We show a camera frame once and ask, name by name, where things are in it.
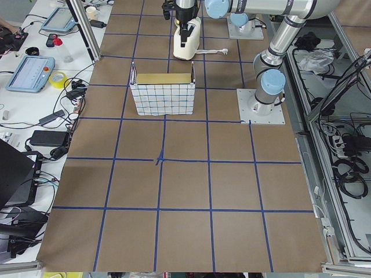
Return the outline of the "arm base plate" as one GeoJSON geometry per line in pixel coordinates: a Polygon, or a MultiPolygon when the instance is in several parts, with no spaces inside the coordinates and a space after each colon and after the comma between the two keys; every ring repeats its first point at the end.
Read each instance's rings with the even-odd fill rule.
{"type": "Polygon", "coordinates": [[[279,97],[273,104],[262,104],[255,98],[255,89],[237,89],[240,122],[245,125],[284,125],[279,97]]]}
{"type": "Polygon", "coordinates": [[[256,14],[230,13],[227,16],[230,39],[263,40],[263,27],[256,14]]]}

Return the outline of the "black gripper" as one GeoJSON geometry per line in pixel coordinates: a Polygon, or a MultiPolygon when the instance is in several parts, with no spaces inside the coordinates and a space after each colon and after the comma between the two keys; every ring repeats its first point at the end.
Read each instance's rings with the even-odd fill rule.
{"type": "Polygon", "coordinates": [[[191,11],[176,11],[176,19],[180,22],[181,47],[186,46],[186,38],[188,37],[188,25],[191,20],[191,11]]]}

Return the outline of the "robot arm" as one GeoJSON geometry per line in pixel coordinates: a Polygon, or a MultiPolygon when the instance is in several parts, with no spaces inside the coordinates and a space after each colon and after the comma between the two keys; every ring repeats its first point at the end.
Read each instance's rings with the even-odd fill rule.
{"type": "Polygon", "coordinates": [[[258,114],[268,109],[268,114],[286,83],[279,70],[290,44],[307,20],[328,15],[339,1],[303,0],[260,0],[260,1],[205,1],[209,17],[219,19],[225,14],[271,14],[284,19],[272,38],[269,47],[254,60],[257,89],[250,100],[250,106],[258,114]]]}
{"type": "Polygon", "coordinates": [[[165,20],[170,19],[170,11],[175,11],[180,26],[180,47],[185,47],[188,38],[188,22],[195,19],[199,6],[195,0],[164,1],[162,4],[165,20]]]}

